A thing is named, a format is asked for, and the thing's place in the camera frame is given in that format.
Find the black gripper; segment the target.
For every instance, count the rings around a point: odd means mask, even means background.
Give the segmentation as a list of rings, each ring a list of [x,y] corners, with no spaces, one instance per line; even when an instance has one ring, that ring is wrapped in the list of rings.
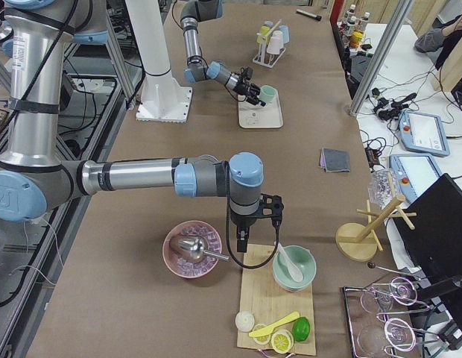
[[[260,87],[250,82],[252,76],[252,68],[241,68],[241,72],[238,74],[238,82],[233,91],[244,96],[247,103],[264,107],[266,103],[259,99]]]
[[[267,195],[262,193],[254,204],[244,206],[229,203],[230,217],[236,228],[236,245],[238,252],[246,252],[249,239],[249,227],[258,219],[271,219],[274,227],[280,227],[282,223],[283,203],[282,197],[278,195]]]

